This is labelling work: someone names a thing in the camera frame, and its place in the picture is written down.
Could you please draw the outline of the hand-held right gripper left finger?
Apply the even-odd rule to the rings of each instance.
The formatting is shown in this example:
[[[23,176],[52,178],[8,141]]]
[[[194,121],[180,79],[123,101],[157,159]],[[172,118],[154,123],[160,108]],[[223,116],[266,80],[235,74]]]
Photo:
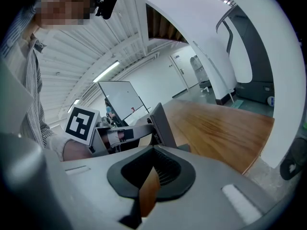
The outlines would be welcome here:
[[[62,165],[90,205],[81,230],[154,230],[152,216],[142,220],[142,189],[153,167],[151,146]]]

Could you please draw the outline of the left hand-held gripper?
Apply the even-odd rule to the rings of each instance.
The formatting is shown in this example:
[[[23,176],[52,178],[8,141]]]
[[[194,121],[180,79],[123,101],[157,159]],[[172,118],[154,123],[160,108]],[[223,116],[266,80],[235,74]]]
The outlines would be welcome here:
[[[129,126],[131,140],[138,140],[153,133],[153,124]],[[126,142],[122,127],[112,127],[106,117],[91,108],[73,106],[64,130],[70,140],[86,145],[92,156],[105,156],[134,148],[134,142]]]

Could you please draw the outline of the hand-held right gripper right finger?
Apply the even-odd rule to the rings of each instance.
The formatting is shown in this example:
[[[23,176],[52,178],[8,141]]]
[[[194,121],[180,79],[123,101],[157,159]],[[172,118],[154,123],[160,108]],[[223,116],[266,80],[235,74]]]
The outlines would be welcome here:
[[[163,149],[191,163],[196,178],[181,198],[156,203],[142,230],[239,230],[245,227],[222,191],[229,184],[237,187],[262,214],[276,204],[263,188],[221,161],[179,149]]]

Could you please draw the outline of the grey metal stand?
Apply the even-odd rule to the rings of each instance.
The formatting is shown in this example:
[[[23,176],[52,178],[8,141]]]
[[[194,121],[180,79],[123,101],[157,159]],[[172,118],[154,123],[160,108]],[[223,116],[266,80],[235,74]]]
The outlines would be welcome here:
[[[147,122],[149,124],[153,124],[155,128],[154,137],[159,145],[190,152],[190,147],[188,144],[183,144],[180,146],[176,144],[170,124],[161,103],[158,103],[158,105],[151,111],[149,118],[147,118]]]

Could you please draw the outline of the person's left forearm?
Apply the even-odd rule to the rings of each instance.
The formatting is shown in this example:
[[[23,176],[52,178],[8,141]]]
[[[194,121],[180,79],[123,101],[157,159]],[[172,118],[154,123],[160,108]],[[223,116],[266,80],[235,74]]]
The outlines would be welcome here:
[[[74,140],[68,141],[63,149],[63,160],[74,161],[91,158],[92,154],[88,147]]]

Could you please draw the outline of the rolling whiteboard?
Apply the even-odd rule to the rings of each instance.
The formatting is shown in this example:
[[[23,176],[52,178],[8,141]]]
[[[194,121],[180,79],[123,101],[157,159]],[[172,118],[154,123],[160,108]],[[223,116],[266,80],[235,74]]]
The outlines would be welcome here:
[[[146,115],[151,111],[150,107],[145,106],[129,81],[99,81],[97,85],[102,93],[93,107],[105,115],[105,100],[107,100],[122,126],[134,124],[135,119],[140,117],[142,112]]]

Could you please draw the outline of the long ceiling light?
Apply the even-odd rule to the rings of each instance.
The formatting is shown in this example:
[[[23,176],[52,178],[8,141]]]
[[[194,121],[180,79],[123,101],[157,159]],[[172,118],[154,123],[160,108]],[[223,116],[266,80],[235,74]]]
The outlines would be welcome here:
[[[115,67],[117,67],[120,64],[120,62],[117,60],[113,64],[111,64],[108,68],[106,68],[103,72],[101,72],[94,80],[93,82],[98,82],[102,77],[107,75],[110,71],[112,71]]]

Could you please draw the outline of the white door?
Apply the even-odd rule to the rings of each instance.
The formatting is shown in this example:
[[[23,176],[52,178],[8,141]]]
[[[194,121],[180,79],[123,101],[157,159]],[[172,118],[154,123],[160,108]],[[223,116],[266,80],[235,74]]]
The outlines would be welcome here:
[[[182,58],[179,52],[173,53],[171,55],[171,58],[176,65],[182,79],[184,80],[188,91],[190,91],[191,87],[193,86],[193,79],[190,76],[188,62],[184,58]]]

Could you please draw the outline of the grey covered machine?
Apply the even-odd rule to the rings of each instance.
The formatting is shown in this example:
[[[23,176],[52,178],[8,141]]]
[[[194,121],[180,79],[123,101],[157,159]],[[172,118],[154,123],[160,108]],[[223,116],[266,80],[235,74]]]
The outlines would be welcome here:
[[[190,64],[194,70],[194,73],[199,82],[200,88],[205,89],[206,87],[208,88],[211,87],[211,83],[208,78],[208,75],[197,55],[190,58]]]

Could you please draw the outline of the black waste bin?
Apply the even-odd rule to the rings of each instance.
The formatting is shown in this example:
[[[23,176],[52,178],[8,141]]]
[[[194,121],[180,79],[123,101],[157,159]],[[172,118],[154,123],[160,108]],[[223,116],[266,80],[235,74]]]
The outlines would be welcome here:
[[[295,138],[289,151],[280,165],[281,177],[288,181],[296,176],[307,165],[307,140]]]

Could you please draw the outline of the person's striped shirt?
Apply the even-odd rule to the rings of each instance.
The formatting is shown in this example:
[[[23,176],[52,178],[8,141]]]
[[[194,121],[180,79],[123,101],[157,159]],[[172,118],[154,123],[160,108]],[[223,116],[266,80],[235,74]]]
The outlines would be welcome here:
[[[0,58],[34,99],[23,120],[21,133],[41,147],[56,152],[59,159],[63,160],[64,147],[70,139],[57,135],[50,129],[45,122],[40,101],[42,78],[36,53],[41,53],[45,45],[33,34],[22,39],[22,34],[35,12],[35,5],[19,11],[0,45]]]

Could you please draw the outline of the black treadmill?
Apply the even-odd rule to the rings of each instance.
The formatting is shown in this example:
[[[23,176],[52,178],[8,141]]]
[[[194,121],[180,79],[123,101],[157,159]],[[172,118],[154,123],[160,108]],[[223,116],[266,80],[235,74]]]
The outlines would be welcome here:
[[[237,95],[267,103],[268,98],[274,96],[272,68],[254,24],[236,5],[218,21],[216,32],[224,40],[234,69]]]

